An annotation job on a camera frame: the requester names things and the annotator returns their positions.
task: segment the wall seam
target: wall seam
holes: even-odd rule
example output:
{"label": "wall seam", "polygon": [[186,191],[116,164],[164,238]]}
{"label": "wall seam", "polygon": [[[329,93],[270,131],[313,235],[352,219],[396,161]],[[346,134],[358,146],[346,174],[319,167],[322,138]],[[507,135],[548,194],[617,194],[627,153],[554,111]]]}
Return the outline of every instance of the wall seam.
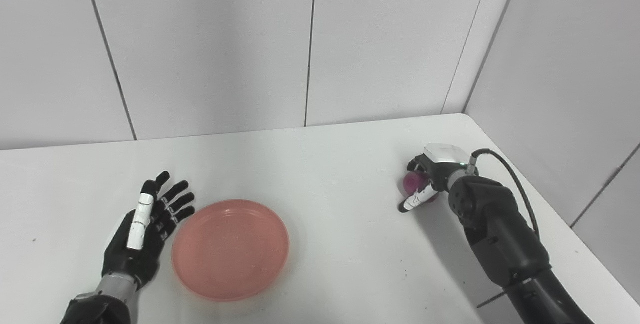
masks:
{"label": "wall seam", "polygon": [[507,9],[509,8],[509,4],[512,2],[512,0],[507,0],[504,3],[504,7],[502,8],[502,12],[500,13],[500,18],[498,19],[498,23],[495,26],[495,29],[493,31],[493,34],[491,35],[491,40],[489,40],[489,45],[487,46],[486,52],[484,52],[484,57],[482,59],[482,62],[480,63],[480,67],[478,68],[478,72],[475,74],[475,79],[473,80],[473,85],[471,86],[471,90],[469,91],[469,96],[466,97],[466,102],[464,103],[464,107],[462,107],[462,112],[466,113],[467,112],[467,107],[469,106],[469,101],[471,101],[471,96],[474,94],[474,91],[476,89],[476,85],[478,84],[478,79],[480,79],[480,74],[482,73],[482,70],[485,67],[485,63],[487,63],[487,57],[489,57],[489,52],[491,52],[491,48],[494,44],[494,41],[496,40],[496,36],[498,35],[498,31],[500,30],[500,26],[503,24],[503,19],[505,18],[505,14],[507,12]]}
{"label": "wall seam", "polygon": [[104,46],[107,50],[107,56],[109,57],[109,63],[111,65],[111,70],[113,71],[113,75],[116,79],[116,84],[118,85],[118,91],[120,94],[120,99],[122,100],[122,106],[124,107],[124,112],[126,114],[126,120],[128,120],[128,126],[131,129],[131,135],[133,136],[134,140],[137,140],[138,137],[136,135],[136,130],[133,127],[133,121],[131,120],[131,114],[129,113],[129,107],[127,105],[127,100],[124,97],[124,91],[122,90],[122,85],[121,85],[121,81],[120,81],[120,77],[118,75],[118,70],[116,70],[116,64],[114,62],[114,56],[111,54],[112,53],[112,49],[109,47],[109,41],[107,40],[107,34],[104,31],[105,27],[103,26],[103,22],[102,19],[100,17],[100,12],[98,11],[98,5],[96,4],[96,0],[91,0],[91,4],[93,5],[93,12],[95,13],[95,18],[96,20],[98,20],[98,27],[100,27],[100,33],[102,34],[102,40],[104,41]]}
{"label": "wall seam", "polygon": [[478,4],[475,6],[475,12],[473,13],[473,18],[471,18],[471,25],[469,25],[469,31],[466,32],[466,37],[464,38],[464,44],[462,44],[462,50],[460,50],[460,56],[457,59],[457,63],[455,64],[455,70],[453,71],[453,76],[451,76],[451,82],[448,85],[448,89],[446,90],[446,96],[444,97],[444,101],[442,102],[442,109],[440,110],[441,114],[444,111],[444,107],[447,105],[447,99],[449,98],[449,93],[451,92],[451,87],[453,86],[453,82],[456,79],[456,73],[458,71],[458,67],[460,66],[460,60],[462,60],[462,55],[465,52],[465,49],[467,47],[467,41],[469,40],[469,34],[471,34],[471,29],[474,27],[474,21],[476,20],[476,15],[478,14],[478,9],[480,8],[480,2],[482,2],[482,0],[478,0]]}

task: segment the table surface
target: table surface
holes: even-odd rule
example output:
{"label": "table surface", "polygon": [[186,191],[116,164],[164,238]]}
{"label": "table surface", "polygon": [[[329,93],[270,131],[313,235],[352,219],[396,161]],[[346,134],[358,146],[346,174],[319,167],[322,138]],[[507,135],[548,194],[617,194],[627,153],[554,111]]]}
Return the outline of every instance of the table surface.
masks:
{"label": "table surface", "polygon": [[[196,208],[231,198],[272,208],[288,229],[290,257],[261,294],[212,303],[174,276],[170,239],[158,276],[137,299],[141,324],[513,322],[504,299],[475,309],[500,290],[446,195],[406,214],[396,209],[406,163],[430,142],[496,149],[469,116],[450,114],[0,151],[3,319],[58,322],[69,299],[93,290],[115,227],[144,180],[166,169],[169,183],[189,180]],[[517,191],[493,158],[478,168]],[[640,322],[637,303],[521,180],[554,271],[576,302],[594,322]]]}

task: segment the black cable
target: black cable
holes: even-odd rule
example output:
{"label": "black cable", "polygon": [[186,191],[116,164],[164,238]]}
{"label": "black cable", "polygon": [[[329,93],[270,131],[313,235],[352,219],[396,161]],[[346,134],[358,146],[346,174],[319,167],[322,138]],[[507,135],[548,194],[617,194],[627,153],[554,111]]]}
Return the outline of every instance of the black cable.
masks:
{"label": "black cable", "polygon": [[500,162],[503,163],[503,165],[507,168],[507,171],[509,171],[509,174],[512,176],[514,182],[516,183],[516,186],[518,187],[518,190],[520,192],[520,194],[522,195],[522,199],[524,200],[524,205],[526,206],[526,209],[528,211],[528,216],[531,218],[531,226],[533,226],[533,232],[535,233],[535,235],[538,237],[538,239],[540,238],[540,229],[538,228],[538,221],[536,220],[536,215],[533,212],[533,208],[531,207],[531,203],[528,200],[529,197],[526,195],[526,192],[524,191],[524,188],[522,187],[522,184],[519,182],[520,180],[518,179],[518,176],[516,175],[516,173],[514,172],[514,169],[512,169],[512,167],[509,165],[509,163],[507,162],[507,160],[505,160],[503,157],[500,156],[500,154],[498,154],[497,152],[495,152],[494,150],[491,149],[478,149],[475,150],[471,156],[474,158],[478,158],[478,156],[482,155],[482,154],[491,154],[494,155],[494,157],[496,157],[498,160],[500,160]]}

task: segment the black robotic forearm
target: black robotic forearm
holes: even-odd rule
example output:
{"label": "black robotic forearm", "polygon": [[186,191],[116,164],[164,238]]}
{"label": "black robotic forearm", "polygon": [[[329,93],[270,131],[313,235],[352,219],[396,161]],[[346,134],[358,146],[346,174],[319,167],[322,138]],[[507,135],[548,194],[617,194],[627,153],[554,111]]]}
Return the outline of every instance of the black robotic forearm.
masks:
{"label": "black robotic forearm", "polygon": [[[448,191],[449,206],[480,265],[503,288],[526,324],[593,324],[553,274],[549,253],[518,211],[511,190],[478,176],[474,164],[481,151],[493,153],[515,175],[500,155],[488,149],[474,152],[470,164],[418,155],[407,170],[424,173],[429,178],[425,185],[432,191]],[[420,192],[427,192],[425,185],[407,200],[415,201]],[[406,202],[398,206],[400,212],[416,206]]]}

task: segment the pink ball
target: pink ball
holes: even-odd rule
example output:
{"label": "pink ball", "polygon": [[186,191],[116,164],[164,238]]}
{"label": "pink ball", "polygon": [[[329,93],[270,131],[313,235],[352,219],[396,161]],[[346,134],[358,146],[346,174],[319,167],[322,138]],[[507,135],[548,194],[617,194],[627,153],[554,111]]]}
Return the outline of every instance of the pink ball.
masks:
{"label": "pink ball", "polygon": [[[419,187],[424,185],[429,179],[429,175],[427,173],[419,173],[416,171],[410,171],[405,175],[404,179],[402,179],[402,186],[404,187],[404,191],[406,191],[407,195],[412,195]],[[435,194],[431,199],[427,200],[427,203],[431,203],[438,198],[439,194]]]}

